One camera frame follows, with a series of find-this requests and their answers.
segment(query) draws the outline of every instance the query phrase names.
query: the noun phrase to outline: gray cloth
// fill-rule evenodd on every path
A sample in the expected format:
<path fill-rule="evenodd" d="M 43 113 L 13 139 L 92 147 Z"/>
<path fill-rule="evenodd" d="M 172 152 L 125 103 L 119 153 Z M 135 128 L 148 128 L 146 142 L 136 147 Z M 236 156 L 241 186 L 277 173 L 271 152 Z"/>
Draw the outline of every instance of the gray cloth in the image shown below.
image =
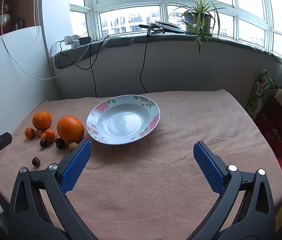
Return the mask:
<path fill-rule="evenodd" d="M 186 35 L 186 34 L 175 34 L 175 33 L 165 33 L 165 34 L 156 34 L 151 35 L 148 39 L 148 42 L 157 42 L 157 41 L 195 41 L 197 39 L 197 36 L 195 35 Z M 274 59 L 279 61 L 282 64 L 282 58 L 274 55 L 271 52 L 268 52 L 265 49 L 257 48 L 252 45 L 243 44 L 236 40 L 228 40 L 228 39 L 222 39 L 217 37 L 210 37 L 208 38 L 209 42 L 220 42 L 231 46 L 237 46 L 243 49 L 254 49 L 258 53 L 266 53 L 267 55 L 272 56 Z M 101 51 L 104 48 L 115 48 L 115 47 L 126 47 L 130 46 L 133 43 L 146 43 L 146 34 L 144 33 L 128 33 L 123 34 L 119 36 L 112 36 L 108 39 L 106 39 L 104 42 L 102 42 L 103 39 L 97 40 L 92 43 L 91 45 L 91 56 L 96 54 L 98 49 Z M 87 50 L 88 45 L 80 46 L 75 49 L 69 49 L 66 51 L 62 51 L 62 54 L 59 52 L 55 55 L 54 61 L 55 61 L 55 67 L 58 69 L 64 69 L 67 67 L 70 67 L 73 65 L 71 60 L 76 63 L 81 56 L 84 54 L 84 52 Z M 84 56 L 81 60 L 84 60 L 86 58 L 90 57 L 90 49 L 86 51 Z"/>

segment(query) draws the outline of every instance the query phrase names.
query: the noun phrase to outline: spider plant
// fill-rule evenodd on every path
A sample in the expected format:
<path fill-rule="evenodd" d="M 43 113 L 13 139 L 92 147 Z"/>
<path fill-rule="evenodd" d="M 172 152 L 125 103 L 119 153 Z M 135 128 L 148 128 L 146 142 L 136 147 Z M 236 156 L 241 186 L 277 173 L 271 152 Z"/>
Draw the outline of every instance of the spider plant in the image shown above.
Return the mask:
<path fill-rule="evenodd" d="M 184 8 L 185 12 L 181 14 L 182 16 L 185 16 L 186 14 L 191 14 L 194 20 L 194 23 L 191 24 L 189 22 L 184 22 L 187 27 L 191 30 L 192 34 L 195 34 L 198 36 L 194 44 L 197 42 L 198 44 L 198 54 L 201 52 L 201 41 L 204 39 L 205 41 L 208 41 L 208 36 L 210 34 L 210 29 L 212 31 L 214 30 L 215 27 L 215 22 L 217 20 L 218 22 L 218 37 L 220 33 L 220 17 L 218 13 L 218 9 L 224 9 L 224 7 L 217 8 L 212 1 L 206 1 L 206 0 L 191 0 L 188 5 L 184 5 L 182 3 L 177 3 L 177 2 L 169 2 L 168 4 L 177 4 L 179 7 L 176 8 L 175 10 L 179 8 Z M 210 27 L 207 25 L 209 23 L 210 19 L 214 20 L 214 25 L 213 27 Z"/>

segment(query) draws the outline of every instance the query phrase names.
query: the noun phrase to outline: plate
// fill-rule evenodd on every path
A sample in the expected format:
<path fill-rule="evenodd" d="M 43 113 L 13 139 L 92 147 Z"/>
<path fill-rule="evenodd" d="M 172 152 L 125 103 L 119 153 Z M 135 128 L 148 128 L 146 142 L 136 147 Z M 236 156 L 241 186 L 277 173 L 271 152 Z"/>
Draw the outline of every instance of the plate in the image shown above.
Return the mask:
<path fill-rule="evenodd" d="M 96 141 L 121 145 L 142 139 L 160 120 L 160 109 L 150 98 L 124 95 L 96 106 L 87 118 L 87 130 Z"/>

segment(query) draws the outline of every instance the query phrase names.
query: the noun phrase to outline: potted plant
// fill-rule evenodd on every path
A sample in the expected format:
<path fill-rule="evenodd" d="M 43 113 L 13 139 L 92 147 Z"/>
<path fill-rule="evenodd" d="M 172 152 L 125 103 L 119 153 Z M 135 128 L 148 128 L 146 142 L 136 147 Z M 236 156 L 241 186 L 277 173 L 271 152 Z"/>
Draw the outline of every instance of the potted plant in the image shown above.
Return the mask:
<path fill-rule="evenodd" d="M 204 39 L 208 41 L 207 38 L 211 35 L 211 29 L 214 30 L 215 22 L 218 22 L 218 36 L 220 33 L 220 17 L 218 9 L 224 9 L 224 7 L 217 8 L 215 4 L 211 1 L 206 0 L 191 0 L 191 6 L 187 6 L 181 3 L 167 3 L 167 4 L 178 4 L 178 8 L 185 8 L 186 11 L 181 15 L 184 16 L 184 22 L 187 26 L 185 31 L 186 34 L 197 35 L 198 38 L 194 43 L 198 44 L 198 54 L 201 52 L 201 41 Z M 211 27 L 211 18 L 214 20 L 213 27 Z"/>

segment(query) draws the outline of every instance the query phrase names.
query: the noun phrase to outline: dark purple fruit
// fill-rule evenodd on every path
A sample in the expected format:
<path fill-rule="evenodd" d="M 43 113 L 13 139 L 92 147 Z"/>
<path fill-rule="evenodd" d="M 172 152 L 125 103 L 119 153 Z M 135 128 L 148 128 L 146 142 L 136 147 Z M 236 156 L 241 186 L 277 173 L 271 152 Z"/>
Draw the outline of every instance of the dark purple fruit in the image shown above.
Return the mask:
<path fill-rule="evenodd" d="M 63 141 L 61 138 L 57 138 L 55 142 L 58 149 L 63 149 L 65 147 L 65 141 Z"/>
<path fill-rule="evenodd" d="M 46 148 L 48 146 L 48 142 L 46 140 L 42 139 L 40 141 L 40 145 L 41 145 L 42 148 Z"/>
<path fill-rule="evenodd" d="M 33 160 L 32 160 L 32 165 L 33 165 L 34 167 L 37 167 L 37 168 L 40 167 L 40 160 L 39 160 L 38 157 L 34 157 L 34 158 L 33 158 Z"/>

